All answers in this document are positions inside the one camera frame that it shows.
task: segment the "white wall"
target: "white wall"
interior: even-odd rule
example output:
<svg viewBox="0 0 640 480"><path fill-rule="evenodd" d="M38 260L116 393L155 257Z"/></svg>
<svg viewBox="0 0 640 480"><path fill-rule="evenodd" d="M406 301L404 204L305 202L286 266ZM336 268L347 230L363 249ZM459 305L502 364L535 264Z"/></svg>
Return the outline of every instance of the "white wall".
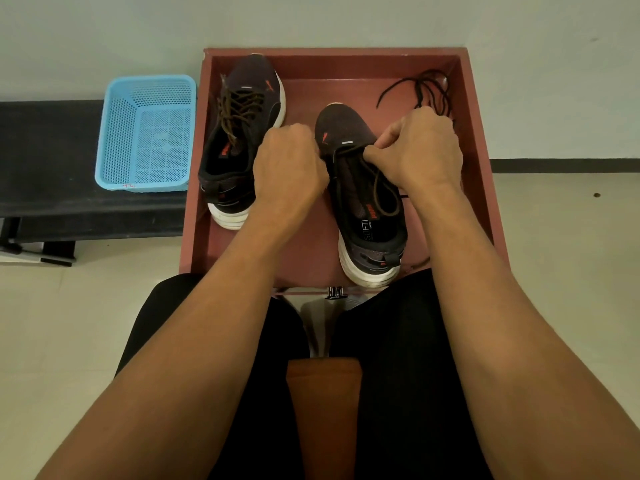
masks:
<svg viewBox="0 0 640 480"><path fill-rule="evenodd" d="M211 47L468 47L492 158L640 157L640 0L0 0L0 100Z"/></svg>

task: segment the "white floor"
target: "white floor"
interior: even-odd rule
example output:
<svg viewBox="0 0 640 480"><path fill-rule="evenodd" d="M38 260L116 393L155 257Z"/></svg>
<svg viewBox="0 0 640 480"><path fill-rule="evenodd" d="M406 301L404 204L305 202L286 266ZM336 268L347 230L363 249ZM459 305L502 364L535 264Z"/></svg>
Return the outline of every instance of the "white floor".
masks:
<svg viewBox="0 0 640 480"><path fill-rule="evenodd" d="M495 180L516 277L640 424L640 175ZM34 478L107 386L179 252L180 238L93 241L70 269L0 264L3 480Z"/></svg>

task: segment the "blue plastic basket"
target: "blue plastic basket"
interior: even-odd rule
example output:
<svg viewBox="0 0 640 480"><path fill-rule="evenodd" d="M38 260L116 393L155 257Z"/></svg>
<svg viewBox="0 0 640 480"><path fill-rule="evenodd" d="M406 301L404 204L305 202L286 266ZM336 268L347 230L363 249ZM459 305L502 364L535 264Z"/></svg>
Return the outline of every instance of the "blue plastic basket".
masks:
<svg viewBox="0 0 640 480"><path fill-rule="evenodd" d="M107 190L187 190L196 113L188 75L121 77L104 97L95 181Z"/></svg>

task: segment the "wooden tray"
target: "wooden tray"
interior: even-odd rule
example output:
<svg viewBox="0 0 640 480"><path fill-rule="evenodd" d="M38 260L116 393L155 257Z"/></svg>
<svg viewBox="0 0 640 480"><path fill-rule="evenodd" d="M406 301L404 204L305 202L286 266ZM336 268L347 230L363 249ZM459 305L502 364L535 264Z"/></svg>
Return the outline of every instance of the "wooden tray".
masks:
<svg viewBox="0 0 640 480"><path fill-rule="evenodd" d="M449 92L456 133L464 154L463 186L484 231L508 262L500 213L493 188L476 88L465 48L317 48L218 49L204 51L191 175L180 255L181 273L204 273L233 239L234 232L212 220L198 183L198 169L206 135L215 119L220 74L228 74L236 60L252 52L267 55L282 79L287 95L285 124L314 127L318 113L329 103L354 108L374 133L409 112L416 103L410 82L389 92L380 108L376 101L396 80L436 68L449 75ZM404 199L409 233L400 276L428 267L429 251L417 213ZM288 243L276 275L276 288L355 285L344 275L338 259L338 229L327 193L318 199L310 217Z"/></svg>

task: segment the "sneaker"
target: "sneaker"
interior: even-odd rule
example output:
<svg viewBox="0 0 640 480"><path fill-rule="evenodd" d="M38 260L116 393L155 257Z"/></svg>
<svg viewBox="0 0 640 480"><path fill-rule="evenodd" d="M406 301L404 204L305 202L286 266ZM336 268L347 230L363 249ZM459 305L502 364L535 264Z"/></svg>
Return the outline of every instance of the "sneaker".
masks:
<svg viewBox="0 0 640 480"><path fill-rule="evenodd" d="M344 104L329 104L318 115L316 142L331 177L340 264L351 281L367 288L386 286L398 275L407 238L397 187L362 158L375 141Z"/></svg>
<svg viewBox="0 0 640 480"><path fill-rule="evenodd" d="M282 81L261 54L240 59L222 77L218 117L205 144L198 179L214 220L242 227L255 200L253 161L265 133L286 111Z"/></svg>

